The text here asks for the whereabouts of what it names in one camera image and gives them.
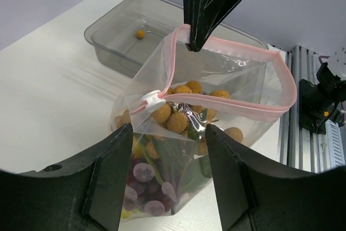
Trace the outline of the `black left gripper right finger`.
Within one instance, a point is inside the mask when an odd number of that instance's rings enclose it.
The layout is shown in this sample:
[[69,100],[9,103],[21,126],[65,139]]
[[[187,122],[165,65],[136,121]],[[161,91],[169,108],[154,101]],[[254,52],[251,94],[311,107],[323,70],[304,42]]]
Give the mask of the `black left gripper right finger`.
[[223,230],[345,230],[345,167],[319,174],[286,166],[205,130]]

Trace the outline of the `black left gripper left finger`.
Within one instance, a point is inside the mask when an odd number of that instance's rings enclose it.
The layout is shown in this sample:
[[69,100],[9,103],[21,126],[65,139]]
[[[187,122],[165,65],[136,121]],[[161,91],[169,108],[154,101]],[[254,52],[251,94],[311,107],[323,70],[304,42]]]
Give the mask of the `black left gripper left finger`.
[[1,230],[117,230],[132,138],[125,124],[41,171],[1,171]]

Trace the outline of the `red grape bunch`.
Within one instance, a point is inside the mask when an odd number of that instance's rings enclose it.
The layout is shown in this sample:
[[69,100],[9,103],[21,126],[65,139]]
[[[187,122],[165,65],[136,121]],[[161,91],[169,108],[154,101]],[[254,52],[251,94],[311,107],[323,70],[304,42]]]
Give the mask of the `red grape bunch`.
[[138,199],[136,191],[125,186],[123,217],[132,217],[135,213],[161,216],[171,212],[177,202],[173,185],[170,182],[159,183],[158,174],[148,162],[136,164],[133,174],[138,182],[146,184],[146,189],[143,196]]

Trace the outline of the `clear red-dotted zip bag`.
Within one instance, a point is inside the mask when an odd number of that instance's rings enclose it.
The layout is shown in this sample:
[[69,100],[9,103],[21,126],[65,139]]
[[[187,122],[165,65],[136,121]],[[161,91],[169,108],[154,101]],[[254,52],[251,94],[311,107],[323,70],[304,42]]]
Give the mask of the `clear red-dotted zip bag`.
[[251,147],[296,102],[278,51],[209,37],[193,52],[190,33],[164,37],[115,101],[110,130],[134,131],[122,220],[174,215],[211,182],[208,125]]

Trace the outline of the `brown longan bunch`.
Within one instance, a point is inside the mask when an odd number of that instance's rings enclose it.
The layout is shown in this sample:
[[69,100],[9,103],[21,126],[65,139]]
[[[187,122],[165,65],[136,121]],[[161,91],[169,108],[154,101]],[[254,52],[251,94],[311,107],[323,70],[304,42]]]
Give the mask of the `brown longan bunch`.
[[144,114],[143,130],[136,130],[144,156],[159,183],[191,193],[211,181],[205,128],[217,123],[217,111],[200,105],[167,101]]

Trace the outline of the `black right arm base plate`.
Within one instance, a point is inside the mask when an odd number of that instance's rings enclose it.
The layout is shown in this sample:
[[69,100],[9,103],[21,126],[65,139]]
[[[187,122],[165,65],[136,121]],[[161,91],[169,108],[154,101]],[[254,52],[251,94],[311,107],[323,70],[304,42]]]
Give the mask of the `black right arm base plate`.
[[301,79],[299,82],[299,125],[314,134],[326,134],[326,121],[337,103],[321,93],[319,84]]

